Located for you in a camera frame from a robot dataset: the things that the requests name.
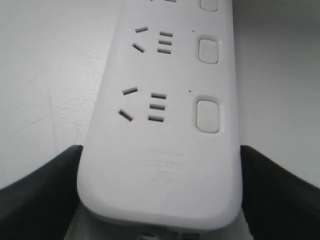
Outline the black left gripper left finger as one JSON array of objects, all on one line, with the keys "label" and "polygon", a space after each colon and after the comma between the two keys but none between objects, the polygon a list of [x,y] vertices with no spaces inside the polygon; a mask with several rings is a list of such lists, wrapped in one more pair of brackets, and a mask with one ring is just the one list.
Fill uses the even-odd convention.
[{"label": "black left gripper left finger", "polygon": [[63,240],[80,204],[77,173],[83,146],[0,190],[2,240]]}]

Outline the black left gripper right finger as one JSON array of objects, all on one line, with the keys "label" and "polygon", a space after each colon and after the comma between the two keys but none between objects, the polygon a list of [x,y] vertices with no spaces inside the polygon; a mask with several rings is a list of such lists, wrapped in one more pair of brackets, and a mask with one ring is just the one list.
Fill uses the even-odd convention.
[{"label": "black left gripper right finger", "polygon": [[255,240],[318,240],[320,189],[256,149],[240,148],[242,210]]}]

